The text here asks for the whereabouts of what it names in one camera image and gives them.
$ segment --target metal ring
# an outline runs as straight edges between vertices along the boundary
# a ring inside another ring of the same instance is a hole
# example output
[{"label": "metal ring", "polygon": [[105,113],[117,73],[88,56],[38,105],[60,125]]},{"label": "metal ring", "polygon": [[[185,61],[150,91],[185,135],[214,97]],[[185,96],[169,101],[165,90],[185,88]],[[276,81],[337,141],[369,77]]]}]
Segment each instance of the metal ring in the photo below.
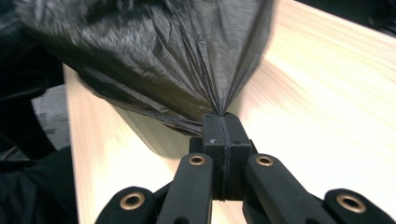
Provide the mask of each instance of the metal ring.
[{"label": "metal ring", "polygon": [[[128,199],[131,198],[136,198],[137,202],[135,203],[128,203]],[[123,198],[120,201],[120,207],[124,210],[134,210],[138,207],[140,207],[143,203],[145,202],[145,195],[142,194],[141,192],[132,192],[130,194],[127,194],[123,196]]]},{"label": "metal ring", "polygon": [[191,156],[189,157],[189,163],[191,165],[202,165],[206,162],[205,157],[202,156]]},{"label": "metal ring", "polygon": [[366,205],[361,200],[348,194],[340,194],[336,197],[336,200],[346,210],[354,213],[363,213],[367,210]]},{"label": "metal ring", "polygon": [[274,161],[266,156],[260,156],[256,158],[256,162],[263,166],[272,166],[274,164]]}]

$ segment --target black plastic bag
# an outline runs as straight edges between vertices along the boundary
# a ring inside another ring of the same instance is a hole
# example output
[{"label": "black plastic bag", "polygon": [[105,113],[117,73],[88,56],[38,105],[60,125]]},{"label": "black plastic bag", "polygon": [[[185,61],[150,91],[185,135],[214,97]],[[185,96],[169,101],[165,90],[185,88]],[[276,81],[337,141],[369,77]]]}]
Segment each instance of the black plastic bag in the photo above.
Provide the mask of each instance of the black plastic bag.
[{"label": "black plastic bag", "polygon": [[267,42],[273,0],[15,0],[21,20],[96,94],[200,134]]}]

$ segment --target garbage bag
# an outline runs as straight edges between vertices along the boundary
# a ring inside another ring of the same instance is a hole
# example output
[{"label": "garbage bag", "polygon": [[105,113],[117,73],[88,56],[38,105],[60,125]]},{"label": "garbage bag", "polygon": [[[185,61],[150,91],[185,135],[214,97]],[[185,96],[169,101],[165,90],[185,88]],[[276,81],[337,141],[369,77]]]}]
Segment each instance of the garbage bag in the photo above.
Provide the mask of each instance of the garbage bag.
[{"label": "garbage bag", "polygon": [[196,135],[258,65],[273,0],[15,0],[30,34],[123,109]]}]

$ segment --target light wood surface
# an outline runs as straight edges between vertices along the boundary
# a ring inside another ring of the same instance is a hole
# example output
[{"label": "light wood surface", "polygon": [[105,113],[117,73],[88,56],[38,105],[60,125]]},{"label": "light wood surface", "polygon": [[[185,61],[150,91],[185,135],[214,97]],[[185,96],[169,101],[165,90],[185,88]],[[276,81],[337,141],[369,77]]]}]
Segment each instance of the light wood surface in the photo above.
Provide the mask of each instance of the light wood surface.
[{"label": "light wood surface", "polygon": [[[352,189],[396,218],[395,71],[395,38],[280,0],[262,64],[231,110],[311,193]],[[79,222],[93,223],[117,191],[169,182],[178,159],[152,152],[163,152],[144,143],[155,135],[142,140],[69,68],[65,79]],[[173,157],[186,150],[177,146]],[[244,223],[241,203],[215,203],[212,223]]]}]

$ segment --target wooden board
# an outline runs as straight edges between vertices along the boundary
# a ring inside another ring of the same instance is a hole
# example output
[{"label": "wooden board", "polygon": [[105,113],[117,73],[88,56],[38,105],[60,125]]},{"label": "wooden board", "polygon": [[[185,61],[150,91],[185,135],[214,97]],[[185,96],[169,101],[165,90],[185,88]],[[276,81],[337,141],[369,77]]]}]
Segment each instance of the wooden board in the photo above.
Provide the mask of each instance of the wooden board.
[{"label": "wooden board", "polygon": [[[395,71],[396,39],[280,0],[262,64],[230,110],[311,193],[353,189],[396,218]],[[170,181],[178,159],[153,153],[68,68],[65,79],[79,222],[93,223],[120,189]],[[215,203],[212,223],[244,223],[241,203]]]}]

